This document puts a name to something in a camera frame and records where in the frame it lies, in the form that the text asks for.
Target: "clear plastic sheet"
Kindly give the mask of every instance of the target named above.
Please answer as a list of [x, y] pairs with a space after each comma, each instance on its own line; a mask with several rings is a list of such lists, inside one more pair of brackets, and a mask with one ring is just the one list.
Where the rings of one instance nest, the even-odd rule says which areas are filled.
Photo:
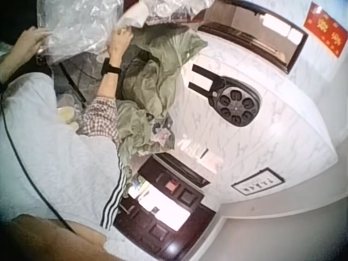
[[[37, 0], [38, 25], [52, 31], [41, 55], [54, 64], [83, 52], [100, 54], [123, 13], [123, 0]], [[146, 23], [188, 22], [214, 0], [140, 0]]]
[[123, 12], [123, 0], [38, 0], [38, 25], [52, 31], [48, 63], [82, 52], [101, 53]]
[[167, 22], [189, 22], [214, 0], [141, 0], [149, 8], [148, 25]]

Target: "marble tile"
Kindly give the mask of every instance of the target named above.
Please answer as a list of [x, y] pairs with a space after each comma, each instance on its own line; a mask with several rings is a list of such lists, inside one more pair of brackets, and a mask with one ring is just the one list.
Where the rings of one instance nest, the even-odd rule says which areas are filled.
[[[210, 35], [199, 33], [210, 44]], [[237, 128], [222, 119], [207, 99], [187, 88], [193, 81], [209, 89], [211, 81], [190, 71], [192, 63], [182, 69], [180, 97], [176, 101], [174, 129], [177, 141], [190, 140], [188, 148], [199, 144], [223, 159], [217, 173], [200, 165], [193, 156], [177, 146], [172, 154], [211, 182], [204, 189], [207, 202], [236, 202], [278, 192], [308, 180], [337, 161], [324, 121], [309, 98], [288, 75], [254, 54], [240, 55], [243, 60], [224, 59], [222, 53], [243, 53], [237, 45], [211, 37], [214, 48], [204, 50], [194, 63], [218, 75], [238, 79], [256, 89], [262, 106], [256, 119]], [[273, 189], [244, 196], [231, 185], [270, 167], [286, 183]]]

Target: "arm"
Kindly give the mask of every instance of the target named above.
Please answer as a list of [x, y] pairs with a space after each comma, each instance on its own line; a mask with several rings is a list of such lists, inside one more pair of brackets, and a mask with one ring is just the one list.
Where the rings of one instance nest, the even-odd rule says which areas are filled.
[[[130, 30], [114, 30], [111, 37], [110, 65], [120, 67], [122, 56], [133, 37]], [[100, 84], [97, 97], [86, 108], [78, 133], [87, 136], [105, 136], [118, 146], [116, 88], [119, 75], [107, 73]]]
[[18, 38], [11, 52], [0, 64], [0, 83], [4, 84], [19, 67], [29, 61], [50, 35], [46, 29], [30, 27]]

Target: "plaid shirt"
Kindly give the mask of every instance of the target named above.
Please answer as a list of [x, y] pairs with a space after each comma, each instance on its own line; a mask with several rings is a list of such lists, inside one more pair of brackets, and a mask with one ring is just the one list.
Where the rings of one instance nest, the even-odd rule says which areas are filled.
[[82, 115], [81, 127], [78, 134], [86, 136], [105, 136], [112, 139], [119, 146], [119, 132], [117, 131], [116, 100], [97, 96], [87, 106]]

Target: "watch strap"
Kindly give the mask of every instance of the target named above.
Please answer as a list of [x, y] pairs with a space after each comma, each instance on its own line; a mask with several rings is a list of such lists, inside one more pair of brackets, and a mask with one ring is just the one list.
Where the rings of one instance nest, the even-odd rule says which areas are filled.
[[120, 74], [122, 72], [122, 70], [120, 68], [111, 66], [110, 65], [110, 58], [105, 58], [104, 63], [103, 63], [103, 67], [102, 67], [102, 72], [101, 72], [102, 76], [108, 72]]

